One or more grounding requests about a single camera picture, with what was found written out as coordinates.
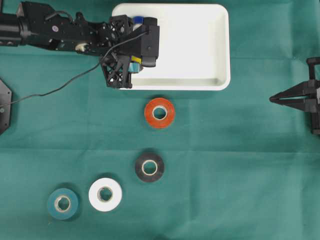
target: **black metal frame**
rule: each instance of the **black metal frame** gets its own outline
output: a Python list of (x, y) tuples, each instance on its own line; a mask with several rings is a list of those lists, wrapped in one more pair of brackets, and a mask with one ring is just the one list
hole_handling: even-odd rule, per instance
[[(0, 79), (0, 105), (10, 103), (12, 99), (11, 90)], [(11, 105), (0, 107), (0, 135), (9, 128), (11, 116)]]

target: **black tape roll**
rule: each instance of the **black tape roll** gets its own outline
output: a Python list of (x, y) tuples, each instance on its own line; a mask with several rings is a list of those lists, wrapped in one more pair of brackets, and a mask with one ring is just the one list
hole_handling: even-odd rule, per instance
[[(156, 164), (156, 169), (151, 174), (146, 173), (144, 170), (144, 164), (148, 162), (153, 162), (154, 164)], [(144, 182), (152, 183), (154, 181), (157, 181), (159, 178), (161, 178), (164, 171), (164, 161), (159, 155), (155, 153), (145, 152), (135, 161), (135, 173)]]

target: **cable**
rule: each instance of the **cable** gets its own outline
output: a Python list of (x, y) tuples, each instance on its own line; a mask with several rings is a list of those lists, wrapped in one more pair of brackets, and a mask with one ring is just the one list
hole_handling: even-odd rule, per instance
[(97, 67), (99, 67), (99, 65), (100, 65), (100, 64), (103, 62), (103, 60), (108, 56), (108, 54), (111, 52), (111, 50), (113, 50), (114, 48), (116, 48), (116, 47), (118, 47), (118, 46), (120, 46), (120, 45), (122, 45), (122, 44), (128, 43), (128, 42), (133, 41), (133, 40), (135, 40), (135, 39), (138, 39), (138, 38), (140, 38), (141, 36), (143, 36), (143, 35), (145, 35), (145, 34), (147, 34), (146, 31), (143, 32), (143, 33), (141, 33), (141, 34), (139, 34), (138, 36), (129, 38), (129, 39), (125, 40), (125, 41), (122, 41), (122, 42), (117, 43), (116, 45), (113, 45), (112, 47), (110, 47), (110, 48), (108, 49), (108, 51), (105, 53), (105, 55), (99, 60), (99, 62), (98, 62), (94, 67), (92, 67), (92, 68), (90, 68), (89, 70), (84, 71), (84, 72), (82, 72), (82, 73), (74, 76), (73, 78), (71, 78), (70, 80), (68, 80), (65, 84), (63, 84), (61, 87), (58, 87), (58, 88), (56, 88), (56, 89), (54, 89), (54, 90), (52, 90), (52, 91), (49, 91), (49, 92), (47, 92), (47, 93), (44, 93), (44, 94), (31, 94), (31, 95), (29, 95), (29, 96), (25, 96), (25, 97), (20, 98), (20, 99), (18, 99), (18, 100), (15, 100), (15, 101), (12, 101), (12, 102), (9, 102), (9, 103), (2, 104), (2, 105), (0, 105), (0, 108), (6, 107), (6, 106), (11, 105), (11, 104), (19, 103), (19, 102), (21, 102), (21, 101), (23, 101), (23, 100), (26, 100), (26, 99), (29, 99), (29, 98), (33, 98), (33, 97), (44, 97), (44, 96), (47, 96), (47, 95), (49, 95), (49, 94), (53, 94), (53, 93), (55, 93), (55, 92), (57, 92), (57, 91), (65, 88), (66, 86), (68, 86), (68, 85), (69, 85), (71, 82), (73, 82), (74, 80), (76, 80), (76, 79), (78, 79), (78, 78), (80, 78), (80, 77), (82, 77), (82, 76), (90, 73), (91, 71), (93, 71), (93, 70), (95, 70)]
[(49, 19), (52, 19), (54, 16), (58, 15), (58, 14), (65, 14), (68, 16), (70, 22), (73, 24), (74, 23), (74, 19), (72, 18), (72, 16), (67, 13), (66, 11), (54, 11), (53, 13), (49, 14), (48, 16), (46, 16), (44, 18), (44, 20), (48, 21)]

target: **white tray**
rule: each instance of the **white tray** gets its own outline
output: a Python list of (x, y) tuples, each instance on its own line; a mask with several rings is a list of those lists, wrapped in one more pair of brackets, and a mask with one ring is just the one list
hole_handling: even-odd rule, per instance
[(132, 74), (132, 90), (219, 91), (229, 85), (229, 16), (223, 6), (122, 3), (112, 15), (154, 17), (160, 26), (156, 67)]

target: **red tape roll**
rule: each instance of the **red tape roll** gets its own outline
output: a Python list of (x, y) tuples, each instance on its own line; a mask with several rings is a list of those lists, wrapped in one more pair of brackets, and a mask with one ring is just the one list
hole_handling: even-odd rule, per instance
[[(162, 119), (155, 117), (155, 110), (161, 108), (165, 111), (165, 116)], [(144, 108), (144, 117), (147, 123), (156, 129), (167, 128), (175, 120), (175, 107), (167, 99), (158, 97), (152, 99)]]

